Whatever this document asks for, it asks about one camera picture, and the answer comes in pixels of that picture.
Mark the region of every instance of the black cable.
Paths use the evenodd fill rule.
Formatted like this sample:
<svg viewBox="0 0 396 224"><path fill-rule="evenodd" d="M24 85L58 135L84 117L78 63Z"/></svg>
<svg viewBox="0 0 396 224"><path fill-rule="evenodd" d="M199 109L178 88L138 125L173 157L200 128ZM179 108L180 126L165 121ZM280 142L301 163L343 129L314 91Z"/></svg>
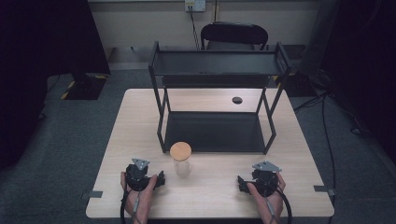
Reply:
<svg viewBox="0 0 396 224"><path fill-rule="evenodd" d="M198 35L197 35L196 29L195 29L194 17L192 16L192 8L191 7L189 7L189 12L190 12L190 17L191 17L191 22L192 22L192 34L194 36L195 47L197 48L197 50L200 50Z"/></svg>
<svg viewBox="0 0 396 224"><path fill-rule="evenodd" d="M283 202L285 202L286 210L288 211L288 224L291 224L291 222L293 221L293 214L291 212L291 206L290 206L289 200L286 197L286 195L283 193L283 190L280 188L279 185L277 185L276 189L274 189L270 185L266 185L266 186L269 187L270 189L275 190L280 195L280 197L282 198Z"/></svg>
<svg viewBox="0 0 396 224"><path fill-rule="evenodd" d="M328 94L327 91L325 91L325 92L323 92L322 94L317 95L316 97L314 97L314 98L308 100L307 102L305 102L305 103L303 103L303 104L301 104L301 105L299 105L299 106L293 108L294 113L297 114L297 113L300 111L300 109L303 108L303 107L311 107L311 106L314 106L314 105L319 104L320 102L322 102L321 97L322 97L323 95L326 95L326 94Z"/></svg>
<svg viewBox="0 0 396 224"><path fill-rule="evenodd" d="M275 189L275 190L277 193L279 193L280 197L282 197L283 202L285 202L286 210L288 211L288 224L291 224L291 222L293 220L293 214L291 213L291 207L290 207L289 200L282 191L280 191L279 189Z"/></svg>
<svg viewBox="0 0 396 224"><path fill-rule="evenodd" d="M325 116L324 116L325 100L326 100L326 95L324 95L323 101L322 101L322 120L323 120L324 132L325 132L325 135L326 135L327 146L329 148L330 158L331 158L331 161L332 161L332 188L335 190L335 188L336 188L336 178L335 178L334 157L332 155L332 146L330 144L329 134L327 132L326 119L325 119ZM335 204L335 194L332 196L332 206L333 207L334 207L334 204ZM328 223L329 224L332 223L332 216L329 218Z"/></svg>
<svg viewBox="0 0 396 224"><path fill-rule="evenodd" d="M125 204L128 199L128 195L132 190L128 191L126 190L126 184L125 184L125 190L121 199L121 207L120 207L120 219L121 219L121 224L126 224L125 222L125 215L124 215L124 210L125 210Z"/></svg>
<svg viewBox="0 0 396 224"><path fill-rule="evenodd" d="M218 16L217 13L218 13L218 1L215 1L215 19L214 19L214 22L216 22L216 17Z"/></svg>

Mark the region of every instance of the wire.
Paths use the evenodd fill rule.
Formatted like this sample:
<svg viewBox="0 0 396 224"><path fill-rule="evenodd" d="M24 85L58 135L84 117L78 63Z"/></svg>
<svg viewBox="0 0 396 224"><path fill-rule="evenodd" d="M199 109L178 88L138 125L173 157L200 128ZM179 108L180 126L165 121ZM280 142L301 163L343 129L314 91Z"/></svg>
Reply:
<svg viewBox="0 0 396 224"><path fill-rule="evenodd" d="M214 22L216 22L216 17L218 16L217 13L218 13L218 1L215 1L215 19L214 19Z"/></svg>
<svg viewBox="0 0 396 224"><path fill-rule="evenodd" d="M335 190L335 188L337 186L336 178L335 178L335 165L334 165L334 156L332 155L332 146L330 144L329 134L327 132L326 119L325 119L325 115L324 115L325 100L326 100L326 95L324 95L323 103L322 103L322 120L323 120L324 132L325 132L325 135L326 135L327 146L329 148L330 158L331 158L331 161L332 161L332 188ZM335 194L332 196L332 206L334 207L334 205L335 205ZM329 218L328 223L329 224L332 223L332 216Z"/></svg>
<svg viewBox="0 0 396 224"><path fill-rule="evenodd" d="M318 91L317 91L317 89L314 87L311 78L309 78L309 84L311 85L312 90L317 94L317 96L319 96ZM357 119L351 112L345 110L344 108L341 108L340 106L332 105L332 104L330 104L329 102L325 102L325 103L326 103L327 105L333 107L333 108L336 108L336 109L339 109L339 110L341 110L341 111L344 111L346 114L348 114L350 117L352 117L352 118L354 119L356 125L358 125L358 128L359 128L361 131L363 131L363 132L365 132L365 133L369 133L369 132L370 132L369 130L364 129L364 128L361 126L361 124L359 123L358 119Z"/></svg>
<svg viewBox="0 0 396 224"><path fill-rule="evenodd" d="M194 35L194 41L195 41L195 47L197 50L199 50L199 41L198 41L198 35L195 29L195 23L194 23L194 17L192 16L192 7L189 7L189 13L191 17L191 22L192 22L192 34Z"/></svg>
<svg viewBox="0 0 396 224"><path fill-rule="evenodd" d="M294 113L297 114L297 113L300 111L301 108L304 108L304 107L305 107L305 108L307 108L307 107L312 107L312 106L314 106L314 105L317 105L317 104L321 103L321 102L322 102L321 97L322 97L323 95L325 95L325 94L327 94L327 92L323 92L322 94L317 95L316 97L314 97L314 98L308 100L307 102L305 102L305 103L303 103L303 104L301 104L301 105L299 105L299 106L293 108Z"/></svg>
<svg viewBox="0 0 396 224"><path fill-rule="evenodd" d="M139 218L136 217L137 208L139 207L139 202L140 202L140 198L139 198L140 192L141 191L139 190L139 192L137 193L136 200L134 201L134 211L132 212L132 222L131 223L134 223L134 221L136 220L139 224L142 224L140 222Z"/></svg>

